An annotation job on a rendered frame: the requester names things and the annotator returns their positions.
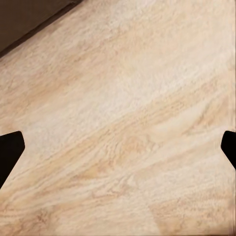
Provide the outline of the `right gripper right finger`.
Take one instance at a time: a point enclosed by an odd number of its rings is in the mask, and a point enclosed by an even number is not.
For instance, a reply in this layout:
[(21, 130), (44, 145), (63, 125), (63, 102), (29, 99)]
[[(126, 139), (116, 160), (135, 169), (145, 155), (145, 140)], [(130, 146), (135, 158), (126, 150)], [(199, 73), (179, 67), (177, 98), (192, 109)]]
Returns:
[(221, 149), (236, 169), (236, 132), (228, 130), (224, 132)]

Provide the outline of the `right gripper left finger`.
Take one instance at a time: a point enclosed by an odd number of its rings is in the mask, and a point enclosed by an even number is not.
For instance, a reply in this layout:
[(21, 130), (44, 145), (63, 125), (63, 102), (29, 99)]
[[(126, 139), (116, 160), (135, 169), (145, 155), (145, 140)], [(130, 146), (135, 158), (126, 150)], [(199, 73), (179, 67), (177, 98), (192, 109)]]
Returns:
[(21, 131), (0, 136), (0, 188), (9, 177), (24, 149), (25, 142)]

